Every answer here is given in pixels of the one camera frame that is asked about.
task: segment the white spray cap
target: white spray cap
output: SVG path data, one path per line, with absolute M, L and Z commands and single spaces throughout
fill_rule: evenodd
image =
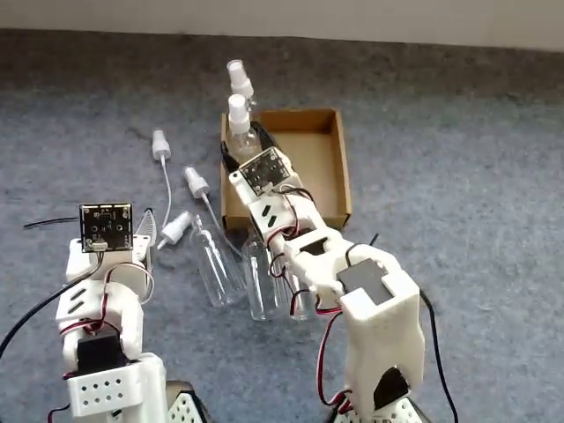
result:
M 166 160 L 170 159 L 170 145 L 165 138 L 165 133 L 159 128 L 152 133 L 152 156 L 155 160 L 161 160 L 161 157 Z
M 245 98 L 240 94 L 229 97 L 229 129 L 234 134 L 244 134 L 250 130 L 250 116 Z
M 243 61 L 232 60 L 227 64 L 227 71 L 229 72 L 229 78 L 231 79 L 231 91 L 233 94 L 240 94 L 246 99 L 252 97 L 255 91 L 253 90 L 253 85 L 250 83 L 250 79 L 247 76 L 247 72 L 243 66 Z
M 200 176 L 195 168 L 186 166 L 184 168 L 184 178 L 188 182 L 188 188 L 190 188 L 194 198 L 202 198 L 210 192 L 210 185 Z
M 163 227 L 161 232 L 163 239 L 157 249 L 162 249 L 167 244 L 176 244 L 182 238 L 190 223 L 192 223 L 192 215 L 189 211 L 183 211 L 176 219 Z

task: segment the open cardboard box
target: open cardboard box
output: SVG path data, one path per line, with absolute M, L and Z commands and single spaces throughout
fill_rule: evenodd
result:
M 346 165 L 341 115 L 333 109 L 267 110 L 263 126 L 276 138 L 292 161 L 305 188 L 311 192 L 325 223 L 342 229 L 351 217 L 351 193 Z M 227 134 L 227 116 L 221 116 L 221 139 Z M 221 218 L 225 229 L 247 228 L 249 212 L 221 166 Z

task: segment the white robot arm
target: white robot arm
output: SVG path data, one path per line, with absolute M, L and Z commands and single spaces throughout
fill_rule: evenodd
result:
M 209 421 L 190 385 L 167 382 L 162 360 L 143 352 L 142 305 L 154 279 L 150 237 L 132 233 L 131 205 L 81 205 L 80 225 L 56 312 L 73 421 Z
M 150 262 L 148 247 L 148 237 L 139 236 L 133 239 L 133 250 L 106 253 L 96 273 L 61 296 L 56 321 L 73 421 L 170 421 L 163 362 L 142 352 L 140 299 L 152 290 L 142 271 Z M 81 240 L 71 241 L 67 279 L 88 271 L 97 260 L 96 253 L 83 253 Z
M 342 394 L 363 421 L 393 421 L 423 379 L 418 286 L 392 254 L 327 227 L 276 146 L 233 170 L 229 181 L 272 255 L 284 255 L 323 308 L 342 310 L 348 334 Z

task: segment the clear plastic bottle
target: clear plastic bottle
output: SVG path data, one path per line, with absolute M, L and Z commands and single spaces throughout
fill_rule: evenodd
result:
M 229 97 L 229 134 L 226 142 L 229 153 L 240 164 L 262 151 L 260 138 L 250 126 L 245 98 L 240 94 Z
M 231 91 L 245 98 L 247 111 L 252 121 L 260 120 L 260 110 L 256 102 L 255 90 L 250 82 L 242 60 L 232 60 L 227 64 L 229 79 L 231 80 Z
M 286 293 L 271 276 L 271 254 L 254 229 L 242 248 L 250 315 L 254 320 L 273 320 L 288 312 Z
M 211 304 L 221 307 L 241 300 L 246 294 L 241 269 L 219 230 L 196 215 L 190 243 Z

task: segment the white wall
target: white wall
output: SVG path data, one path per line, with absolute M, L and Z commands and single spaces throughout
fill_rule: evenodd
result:
M 0 27 L 564 50 L 564 0 L 0 0 Z

